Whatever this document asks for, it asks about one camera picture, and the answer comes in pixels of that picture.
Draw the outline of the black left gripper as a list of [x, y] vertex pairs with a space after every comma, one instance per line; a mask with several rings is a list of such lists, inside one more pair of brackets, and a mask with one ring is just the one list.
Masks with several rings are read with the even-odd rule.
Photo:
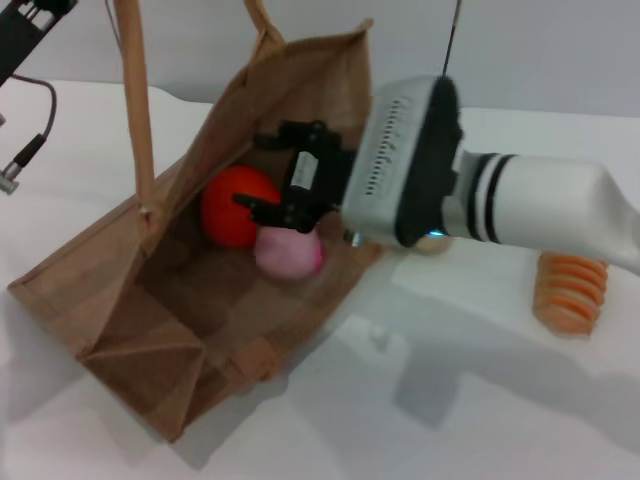
[[[1, 11], [1, 85], [76, 5], [74, 0], [13, 0], [4, 7]], [[43, 27], [34, 23], [41, 12], [51, 14]]]

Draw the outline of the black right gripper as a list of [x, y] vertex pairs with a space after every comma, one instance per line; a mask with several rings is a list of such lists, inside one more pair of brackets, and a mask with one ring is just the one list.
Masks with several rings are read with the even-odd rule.
[[[341, 135], [325, 122], [282, 121], [273, 133], [257, 133], [254, 146], [262, 150], [301, 149], [289, 162], [282, 204], [245, 194], [232, 196], [234, 203], [249, 210], [250, 219], [257, 225], [306, 234], [324, 215], [341, 208], [356, 151], [340, 149]], [[304, 150], [307, 147], [320, 150]]]

